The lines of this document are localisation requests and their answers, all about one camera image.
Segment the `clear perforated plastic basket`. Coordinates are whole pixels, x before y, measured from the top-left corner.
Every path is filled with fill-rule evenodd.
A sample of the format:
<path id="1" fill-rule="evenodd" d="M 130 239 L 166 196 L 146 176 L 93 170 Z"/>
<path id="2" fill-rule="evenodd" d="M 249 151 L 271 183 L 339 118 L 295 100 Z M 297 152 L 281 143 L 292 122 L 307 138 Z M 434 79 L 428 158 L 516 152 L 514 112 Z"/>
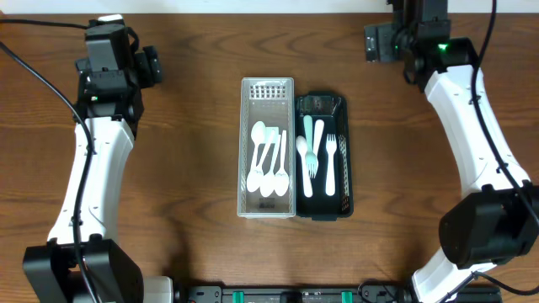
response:
<path id="1" fill-rule="evenodd" d="M 261 158 L 270 129 L 275 140 L 264 160 L 264 175 L 270 170 L 273 148 L 278 135 L 287 131 L 285 170 L 289 175 L 288 190 L 280 197 L 273 191 L 264 198 L 260 187 L 248 192 L 247 178 L 251 169 L 254 143 L 251 130 L 257 121 L 266 126 L 264 142 L 259 145 Z M 241 81 L 239 125 L 239 154 L 237 175 L 237 215 L 245 218 L 289 218 L 296 215 L 296 160 L 295 160 L 294 80 L 291 77 L 245 77 Z M 275 174 L 280 167 L 280 148 L 275 163 Z"/>

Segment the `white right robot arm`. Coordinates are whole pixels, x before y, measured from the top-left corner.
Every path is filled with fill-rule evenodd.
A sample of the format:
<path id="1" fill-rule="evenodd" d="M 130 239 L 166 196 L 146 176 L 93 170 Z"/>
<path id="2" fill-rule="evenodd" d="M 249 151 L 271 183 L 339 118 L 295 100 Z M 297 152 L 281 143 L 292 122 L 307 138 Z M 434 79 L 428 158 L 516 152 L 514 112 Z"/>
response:
<path id="1" fill-rule="evenodd" d="M 453 302 L 473 280 L 526 255 L 538 237 L 538 187 L 515 160 L 485 92 L 483 53 L 452 38 L 449 20 L 365 27 L 368 61 L 405 63 L 438 114 L 459 172 L 462 201 L 440 220 L 440 248 L 414 272 L 404 302 Z"/>

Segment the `white plastic fork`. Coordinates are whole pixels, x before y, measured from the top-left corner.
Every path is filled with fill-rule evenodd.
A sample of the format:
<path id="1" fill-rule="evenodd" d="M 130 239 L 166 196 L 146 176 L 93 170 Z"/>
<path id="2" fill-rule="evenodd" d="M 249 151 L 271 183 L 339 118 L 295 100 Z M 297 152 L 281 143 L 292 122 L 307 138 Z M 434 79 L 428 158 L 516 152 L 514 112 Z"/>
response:
<path id="1" fill-rule="evenodd" d="M 323 136 L 324 121 L 316 120 L 314 124 L 314 139 L 313 139 L 313 153 L 316 160 L 318 159 L 318 151 Z"/>
<path id="2" fill-rule="evenodd" d="M 310 115 L 303 117 L 303 126 L 305 131 L 305 138 L 307 141 L 307 170 L 310 178 L 315 178 L 318 169 L 318 160 L 313 151 L 313 121 Z"/>
<path id="3" fill-rule="evenodd" d="M 327 135 L 325 147 L 328 155 L 325 193 L 327 196 L 333 196 L 335 194 L 334 155 L 337 150 L 335 134 Z"/>

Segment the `white plastic spoon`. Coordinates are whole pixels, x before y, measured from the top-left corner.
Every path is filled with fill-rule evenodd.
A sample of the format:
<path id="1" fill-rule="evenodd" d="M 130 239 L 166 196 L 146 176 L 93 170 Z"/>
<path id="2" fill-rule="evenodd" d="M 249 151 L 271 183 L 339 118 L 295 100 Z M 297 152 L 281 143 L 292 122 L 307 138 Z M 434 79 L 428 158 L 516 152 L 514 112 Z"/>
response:
<path id="1" fill-rule="evenodd" d="M 287 131 L 283 130 L 280 138 L 280 167 L 275 174 L 275 193 L 282 197 L 288 190 L 289 175 L 285 170 Z"/>
<path id="2" fill-rule="evenodd" d="M 311 198 L 313 192 L 310 175 L 307 168 L 307 140 L 303 136 L 298 136 L 296 138 L 296 149 L 301 158 L 303 193 L 306 198 Z"/>
<path id="3" fill-rule="evenodd" d="M 275 130 L 271 128 L 269 135 L 266 137 L 266 142 L 264 144 L 264 149 L 263 149 L 261 158 L 259 159 L 259 162 L 254 167 L 254 169 L 252 169 L 248 174 L 247 190 L 250 193 L 255 192 L 260 187 L 261 179 L 264 176 L 264 171 L 263 171 L 264 160 L 274 140 L 275 140 Z"/>
<path id="4" fill-rule="evenodd" d="M 273 154 L 272 154 L 272 158 L 271 158 L 269 171 L 264 175 L 262 184 L 260 186 L 260 193 L 262 194 L 262 196 L 264 198 L 267 198 L 270 195 L 272 195 L 272 193 L 273 193 L 273 191 L 275 189 L 275 186 L 274 186 L 275 172 L 274 172 L 274 170 L 275 170 L 276 158 L 277 158 L 277 155 L 279 153 L 279 148 L 280 148 L 280 139 L 281 139 L 281 135 L 278 135 L 277 139 L 276 139 L 276 142 L 275 142 L 275 146 L 273 148 Z"/>
<path id="5" fill-rule="evenodd" d="M 253 157 L 251 161 L 251 169 L 254 170 L 258 161 L 259 145 L 264 142 L 266 134 L 266 126 L 263 121 L 257 121 L 251 130 L 251 139 L 254 143 Z"/>

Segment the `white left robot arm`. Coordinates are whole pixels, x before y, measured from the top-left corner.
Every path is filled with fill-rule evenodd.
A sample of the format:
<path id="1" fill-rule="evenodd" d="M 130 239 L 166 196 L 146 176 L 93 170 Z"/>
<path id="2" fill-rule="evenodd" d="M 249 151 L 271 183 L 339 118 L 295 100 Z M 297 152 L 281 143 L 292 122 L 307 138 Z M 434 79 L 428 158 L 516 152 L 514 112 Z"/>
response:
<path id="1" fill-rule="evenodd" d="M 117 241 L 123 172 L 144 111 L 141 91 L 162 80 L 157 51 L 92 43 L 76 67 L 72 171 L 46 243 L 24 253 L 26 278 L 41 302 L 172 302 L 172 279 L 144 276 Z"/>

